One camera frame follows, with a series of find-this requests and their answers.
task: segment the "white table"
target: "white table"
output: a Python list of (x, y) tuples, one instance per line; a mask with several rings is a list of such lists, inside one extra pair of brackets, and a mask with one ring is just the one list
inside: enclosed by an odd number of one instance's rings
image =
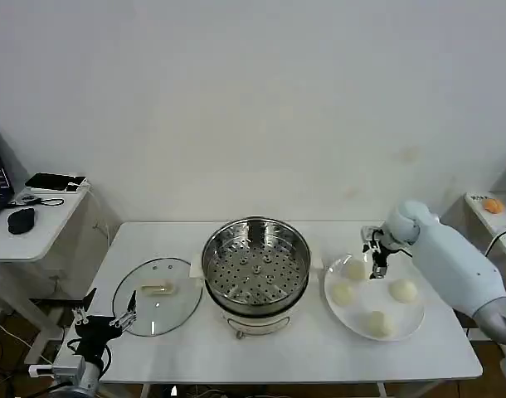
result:
[[(362, 249), (362, 222), (292, 222), (327, 264), (343, 252)], [(111, 315), (122, 278), (156, 257), (190, 260), (221, 223), (123, 224), (95, 277), (98, 290), (90, 313)], [(111, 368), (103, 382), (118, 383), (349, 383), (442, 381), (477, 377), (482, 367), (453, 311), (402, 255), (392, 256), (392, 278), (413, 278), (426, 298), (420, 330), (404, 342), (374, 342), (344, 327), (311, 277), (292, 323), (263, 337), (234, 338), (218, 307), (204, 292), (197, 311), (180, 328), (159, 337), (125, 333), (109, 343)], [(75, 338), (74, 328), (67, 339)], [(55, 366), (71, 368), (78, 358), (64, 344)]]
[(21, 191), (16, 197), (32, 194), (42, 199), (62, 197), (65, 200), (60, 206), (34, 206), (35, 225), (31, 231), (22, 235), (12, 235), (7, 230), (8, 216), (21, 208), (6, 209), (0, 213), (0, 299), (41, 330), (26, 363), (31, 363), (34, 357), (38, 357), (48, 340), (61, 335), (61, 329), (56, 325), (56, 318), (60, 317), (61, 312), (54, 311), (49, 317), (36, 307), (8, 272), (7, 267), (11, 265), (6, 263), (32, 262), (43, 258), (88, 190), (88, 187), (82, 187), (77, 193), (71, 194), (39, 194), (26, 189)]
[[(482, 206), (482, 200), (486, 197), (499, 199), (504, 205), (505, 209), (499, 214), (489, 213)], [(484, 224), (485, 228), (489, 231), (491, 236), (496, 236), (498, 233), (506, 229), (506, 193), (492, 193), (492, 192), (469, 192), (465, 194), (465, 201), (472, 209), (473, 213)], [(501, 247), (506, 254), (506, 235), (499, 239)]]

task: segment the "computer mouse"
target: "computer mouse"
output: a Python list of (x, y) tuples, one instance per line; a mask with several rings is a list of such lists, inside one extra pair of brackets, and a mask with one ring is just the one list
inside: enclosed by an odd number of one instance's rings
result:
[(7, 230), (14, 235), (25, 234), (34, 227), (35, 220), (36, 211), (32, 208), (15, 211), (7, 218)]

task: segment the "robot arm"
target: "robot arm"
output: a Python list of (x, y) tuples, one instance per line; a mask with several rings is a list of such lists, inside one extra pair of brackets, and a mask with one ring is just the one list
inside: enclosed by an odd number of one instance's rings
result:
[(424, 204), (402, 203), (380, 228), (364, 227), (362, 238), (364, 249), (372, 251), (372, 277), (383, 278), (389, 254), (407, 247), (415, 267), (447, 304), (506, 344), (506, 291), (499, 271)]

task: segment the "floor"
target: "floor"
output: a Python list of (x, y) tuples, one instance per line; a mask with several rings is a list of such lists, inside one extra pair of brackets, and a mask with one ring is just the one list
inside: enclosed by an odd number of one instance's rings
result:
[[(70, 325), (71, 314), (68, 313), (61, 320), (61, 325)], [(18, 335), (26, 341), (31, 342), (37, 334), (37, 330), (26, 319), (14, 313), (2, 321), (2, 325), (8, 331)], [(27, 374), (27, 369), (22, 364), (27, 348), (20, 342), (0, 330), (0, 398), (9, 396), (26, 397), (44, 388), (47, 388), (51, 381), (49, 379), (32, 379)], [(52, 345), (46, 349), (45, 356), (53, 359), (57, 347)], [(484, 366), (484, 374), (474, 380), (451, 381), (436, 387), (425, 395), (427, 398), (505, 398), (506, 380), (504, 379), (499, 361), (502, 352), (492, 342), (475, 343), (474, 349)], [(246, 397), (252, 395), (263, 396), (290, 396), (293, 398), (328, 398), (347, 396), (378, 396), (375, 385), (268, 385), (268, 386), (179, 386), (178, 396), (195, 397), (208, 388), (224, 390), (230, 397)], [(386, 384), (388, 395), (392, 396), (400, 386)], [(130, 386), (130, 391), (140, 391), (141, 386)], [(161, 398), (160, 388), (153, 386), (150, 391), (150, 398)], [(207, 392), (204, 398), (219, 397), (219, 394)]]

